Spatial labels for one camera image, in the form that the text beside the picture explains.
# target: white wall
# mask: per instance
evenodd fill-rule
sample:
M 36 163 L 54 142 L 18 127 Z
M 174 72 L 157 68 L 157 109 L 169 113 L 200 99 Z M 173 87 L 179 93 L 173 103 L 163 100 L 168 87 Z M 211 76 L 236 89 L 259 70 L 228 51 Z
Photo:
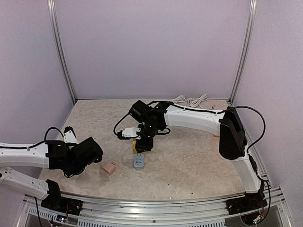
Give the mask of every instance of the white wall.
M 79 99 L 228 98 L 249 0 L 56 1 Z
M 281 186 L 295 226 L 303 226 L 303 2 L 259 0 L 236 105 L 261 111 L 267 131 L 257 149 L 274 186 Z M 261 120 L 240 112 L 253 139 Z
M 0 0 L 0 141 L 36 143 L 72 108 L 46 0 Z M 18 168 L 38 176 L 38 168 Z M 24 194 L 0 185 L 0 227 L 12 227 Z

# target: white cable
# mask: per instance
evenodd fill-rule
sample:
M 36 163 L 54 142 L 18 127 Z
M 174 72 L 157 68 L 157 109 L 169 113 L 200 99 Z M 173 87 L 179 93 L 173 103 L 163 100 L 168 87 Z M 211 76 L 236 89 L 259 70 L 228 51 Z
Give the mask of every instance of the white cable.
M 208 100 L 207 94 L 204 94 L 204 95 L 200 96 L 199 98 L 186 98 L 185 95 L 179 95 L 178 97 L 171 99 L 169 101 L 173 102 L 173 103 L 187 102 L 190 107 L 199 106 L 201 109 L 203 109 L 203 107 L 201 106 L 201 103 L 205 102 L 206 100 Z

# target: pink plug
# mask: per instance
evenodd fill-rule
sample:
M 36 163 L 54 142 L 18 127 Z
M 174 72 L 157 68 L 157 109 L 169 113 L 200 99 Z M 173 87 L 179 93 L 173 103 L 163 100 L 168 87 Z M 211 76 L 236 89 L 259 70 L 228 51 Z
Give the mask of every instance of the pink plug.
M 111 175 L 116 170 L 116 164 L 115 162 L 112 163 L 107 162 L 102 168 L 104 169 L 105 172 Z

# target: vertical metal post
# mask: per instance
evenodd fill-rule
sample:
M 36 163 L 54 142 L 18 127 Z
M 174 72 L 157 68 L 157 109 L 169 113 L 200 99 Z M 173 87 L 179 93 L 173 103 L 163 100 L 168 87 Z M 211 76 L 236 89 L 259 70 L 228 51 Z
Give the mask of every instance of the vertical metal post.
M 60 33 L 59 33 L 59 27 L 58 27 L 58 21 L 57 21 L 57 15 L 56 15 L 55 2 L 54 2 L 54 0 L 47 0 L 47 3 L 48 3 L 48 10 L 49 10 L 49 15 L 50 15 L 50 19 L 51 19 L 52 29 L 53 29 L 53 36 L 55 39 L 55 45 L 57 48 L 57 53 L 58 53 L 61 68 L 63 71 L 64 79 L 65 79 L 69 94 L 71 96 L 71 100 L 72 100 L 73 104 L 75 105 L 77 102 L 77 97 L 76 97 L 75 90 L 72 86 L 71 77 L 69 75 L 67 65 L 66 65 L 66 60 L 64 57 L 64 53 L 63 53 L 63 48 L 62 48 Z
M 237 69 L 236 80 L 233 84 L 232 93 L 229 98 L 230 103 L 233 103 L 235 100 L 236 94 L 238 92 L 240 80 L 241 80 L 241 77 L 243 74 L 245 61 L 246 61 L 248 50 L 250 47 L 250 39 L 251 39 L 252 29 L 253 29 L 253 25 L 254 25 L 254 21 L 255 21 L 256 7 L 257 7 L 257 0 L 250 0 L 250 12 L 249 12 L 249 17 L 248 17 L 248 21 L 247 21 L 244 45 L 243 45 L 242 52 L 241 52 L 240 63 L 238 65 L 238 69 Z

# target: yellow block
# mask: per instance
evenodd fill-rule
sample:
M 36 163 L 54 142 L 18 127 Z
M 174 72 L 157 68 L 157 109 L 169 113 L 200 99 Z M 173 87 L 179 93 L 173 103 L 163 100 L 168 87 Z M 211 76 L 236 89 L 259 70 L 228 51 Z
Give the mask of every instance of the yellow block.
M 136 150 L 136 139 L 133 139 L 133 153 L 134 154 L 141 154 L 141 155 L 145 155 L 146 152 L 143 153 L 138 153 Z

